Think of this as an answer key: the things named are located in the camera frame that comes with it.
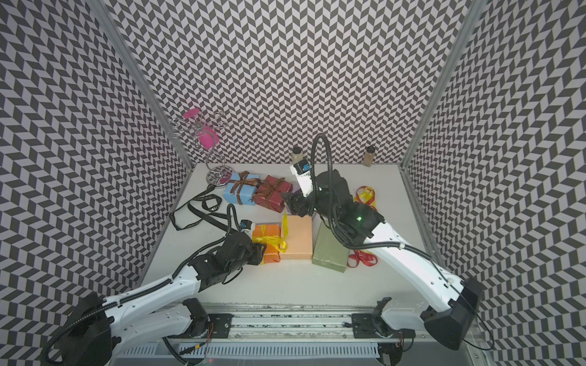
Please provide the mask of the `orange gift box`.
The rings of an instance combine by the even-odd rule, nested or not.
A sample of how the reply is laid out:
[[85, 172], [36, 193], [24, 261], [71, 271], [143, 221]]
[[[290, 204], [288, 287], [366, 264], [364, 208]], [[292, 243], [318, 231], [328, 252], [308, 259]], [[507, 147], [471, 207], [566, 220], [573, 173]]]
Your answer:
[[258, 224], [252, 234], [253, 242], [265, 244], [262, 265], [281, 262], [281, 227], [279, 224]]

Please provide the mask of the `yellow ribbon of peach box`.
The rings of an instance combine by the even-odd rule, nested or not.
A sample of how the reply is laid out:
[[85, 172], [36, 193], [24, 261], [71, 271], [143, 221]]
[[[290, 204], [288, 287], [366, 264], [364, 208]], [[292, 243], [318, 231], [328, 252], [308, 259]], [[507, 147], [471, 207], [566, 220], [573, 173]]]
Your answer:
[[366, 204], [369, 207], [372, 207], [374, 210], [377, 210], [376, 202], [375, 202], [375, 190], [369, 186], [361, 186], [356, 190], [354, 201]]

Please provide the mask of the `green gift box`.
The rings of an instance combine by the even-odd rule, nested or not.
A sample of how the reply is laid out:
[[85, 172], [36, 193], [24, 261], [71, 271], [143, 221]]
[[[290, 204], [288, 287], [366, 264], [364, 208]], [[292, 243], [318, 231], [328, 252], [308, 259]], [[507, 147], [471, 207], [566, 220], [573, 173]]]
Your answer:
[[344, 247], [324, 223], [320, 224], [311, 259], [314, 265], [344, 273], [347, 268], [349, 249]]

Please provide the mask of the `peach gift box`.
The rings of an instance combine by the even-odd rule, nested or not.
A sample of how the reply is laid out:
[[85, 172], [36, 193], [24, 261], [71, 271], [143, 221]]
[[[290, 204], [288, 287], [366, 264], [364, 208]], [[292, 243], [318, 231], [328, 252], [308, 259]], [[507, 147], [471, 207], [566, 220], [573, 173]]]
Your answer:
[[282, 238], [287, 250], [282, 260], [310, 260], [313, 257], [313, 223], [310, 216], [285, 215], [282, 218]]

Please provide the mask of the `black ribbon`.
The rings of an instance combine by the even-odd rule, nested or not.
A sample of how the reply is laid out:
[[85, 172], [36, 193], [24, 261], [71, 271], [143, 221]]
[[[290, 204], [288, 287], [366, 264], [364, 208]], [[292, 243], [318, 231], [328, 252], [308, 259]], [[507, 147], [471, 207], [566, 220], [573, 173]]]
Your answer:
[[[206, 222], [214, 227], [217, 227], [220, 230], [223, 230], [224, 232], [235, 232], [235, 229], [228, 228], [228, 225], [230, 223], [228, 215], [219, 212], [222, 203], [222, 198], [216, 194], [213, 194], [213, 191], [215, 189], [215, 185], [208, 185], [203, 192], [198, 193], [197, 195], [189, 199], [186, 203], [184, 203], [182, 206], [172, 211], [169, 215], [169, 219], [173, 227], [177, 231], [182, 231], [197, 227], [199, 224]], [[184, 207], [187, 207], [189, 212], [194, 214], [198, 219], [197, 221], [192, 222], [190, 224], [180, 226], [177, 224], [175, 214], [178, 211], [182, 210]]]

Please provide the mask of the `red gift box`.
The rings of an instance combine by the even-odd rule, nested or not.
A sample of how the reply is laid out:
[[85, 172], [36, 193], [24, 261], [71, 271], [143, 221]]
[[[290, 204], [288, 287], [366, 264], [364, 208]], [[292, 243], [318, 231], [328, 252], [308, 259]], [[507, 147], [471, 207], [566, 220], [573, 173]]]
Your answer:
[[292, 191], [292, 183], [284, 178], [267, 175], [253, 194], [253, 202], [274, 212], [282, 213], [285, 209], [285, 200], [282, 198], [282, 194], [292, 193]]

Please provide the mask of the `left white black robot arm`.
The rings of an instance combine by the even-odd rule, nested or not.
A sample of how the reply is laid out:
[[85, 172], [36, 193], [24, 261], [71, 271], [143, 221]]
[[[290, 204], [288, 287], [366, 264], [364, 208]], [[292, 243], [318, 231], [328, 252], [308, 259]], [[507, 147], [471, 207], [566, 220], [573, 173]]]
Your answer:
[[157, 339], [211, 334], [197, 294], [260, 265], [266, 244], [238, 231], [198, 249], [170, 275], [111, 297], [84, 297], [41, 351], [43, 365], [105, 365], [116, 355]]

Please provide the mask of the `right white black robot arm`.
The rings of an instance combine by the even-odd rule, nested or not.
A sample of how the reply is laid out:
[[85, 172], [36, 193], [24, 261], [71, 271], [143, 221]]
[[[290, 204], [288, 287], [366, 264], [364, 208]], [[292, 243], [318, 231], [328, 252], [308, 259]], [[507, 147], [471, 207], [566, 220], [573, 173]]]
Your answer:
[[403, 310], [390, 300], [384, 301], [373, 315], [378, 333], [423, 329], [447, 349], [459, 350], [479, 315], [485, 290], [482, 283], [475, 278], [462, 279], [410, 245], [377, 210], [354, 201], [347, 181], [336, 169], [319, 175], [308, 166], [290, 170], [300, 189], [283, 198], [294, 215], [320, 214], [342, 246], [370, 251], [423, 297], [421, 310]]

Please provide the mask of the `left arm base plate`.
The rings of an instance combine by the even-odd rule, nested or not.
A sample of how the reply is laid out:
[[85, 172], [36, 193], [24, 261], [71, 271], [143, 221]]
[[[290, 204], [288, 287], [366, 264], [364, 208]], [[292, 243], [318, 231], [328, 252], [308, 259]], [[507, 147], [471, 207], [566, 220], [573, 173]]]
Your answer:
[[182, 334], [191, 339], [226, 339], [232, 326], [233, 314], [210, 314], [196, 317]]

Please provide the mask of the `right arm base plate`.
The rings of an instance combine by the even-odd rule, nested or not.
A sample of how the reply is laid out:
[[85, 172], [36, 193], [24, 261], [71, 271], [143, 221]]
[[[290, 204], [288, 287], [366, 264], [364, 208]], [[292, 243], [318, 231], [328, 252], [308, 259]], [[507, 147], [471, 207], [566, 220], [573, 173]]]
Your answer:
[[380, 339], [375, 330], [372, 314], [351, 314], [351, 326], [355, 339]]

